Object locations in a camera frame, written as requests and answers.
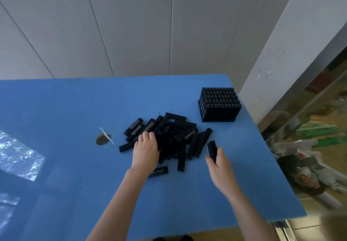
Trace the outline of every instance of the blue table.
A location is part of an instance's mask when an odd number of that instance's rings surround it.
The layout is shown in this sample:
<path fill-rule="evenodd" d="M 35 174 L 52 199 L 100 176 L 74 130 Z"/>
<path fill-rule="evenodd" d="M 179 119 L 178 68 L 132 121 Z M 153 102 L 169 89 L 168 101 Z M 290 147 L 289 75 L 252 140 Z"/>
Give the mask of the blue table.
<path fill-rule="evenodd" d="M 0 171 L 0 192 L 20 198 L 0 239 L 84 240 L 131 165 L 132 151 L 118 150 L 124 130 L 166 112 L 187 116 L 200 131 L 213 129 L 210 139 L 224 147 L 240 187 L 267 221 L 306 215 L 245 107 L 233 123 L 201 122 L 202 87 L 231 83 L 226 75 L 0 81 L 0 129 L 14 138 L 0 149 L 8 171 Z M 100 127 L 115 144 L 95 143 Z M 18 141 L 34 151 L 20 157 L 25 146 L 11 146 Z M 128 239 L 237 225 L 210 179 L 207 154 L 205 146 L 185 172 L 177 160 L 164 161 L 169 173 L 147 180 Z M 27 160 L 31 170 L 20 174 Z"/>

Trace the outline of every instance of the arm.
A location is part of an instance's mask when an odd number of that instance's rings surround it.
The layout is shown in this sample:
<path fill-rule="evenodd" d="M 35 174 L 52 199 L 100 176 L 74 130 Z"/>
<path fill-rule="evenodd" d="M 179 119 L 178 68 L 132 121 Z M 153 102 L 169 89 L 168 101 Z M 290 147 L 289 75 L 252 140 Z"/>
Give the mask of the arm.
<path fill-rule="evenodd" d="M 126 240 L 138 196 L 158 161 L 159 152 L 154 133 L 144 132 L 135 144 L 131 168 L 125 173 L 117 192 L 87 241 Z"/>
<path fill-rule="evenodd" d="M 264 219 L 254 209 L 237 184 L 230 161 L 223 148 L 218 148 L 216 163 L 206 156 L 210 176 L 215 186 L 225 195 L 234 210 L 245 241 L 278 241 Z"/>

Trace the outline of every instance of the hand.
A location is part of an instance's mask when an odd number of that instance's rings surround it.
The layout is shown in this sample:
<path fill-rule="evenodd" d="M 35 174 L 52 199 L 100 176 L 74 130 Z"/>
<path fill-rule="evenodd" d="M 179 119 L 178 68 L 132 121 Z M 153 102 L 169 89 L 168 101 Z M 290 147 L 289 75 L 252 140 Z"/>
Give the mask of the hand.
<path fill-rule="evenodd" d="M 233 194 L 240 191 L 232 164 L 225 157 L 223 148 L 217 149 L 216 163 L 208 156 L 206 156 L 206 163 L 213 183 L 225 197 L 231 198 Z"/>
<path fill-rule="evenodd" d="M 157 167 L 158 161 L 159 152 L 155 135 L 144 131 L 135 143 L 131 168 L 143 172 L 148 177 Z"/>

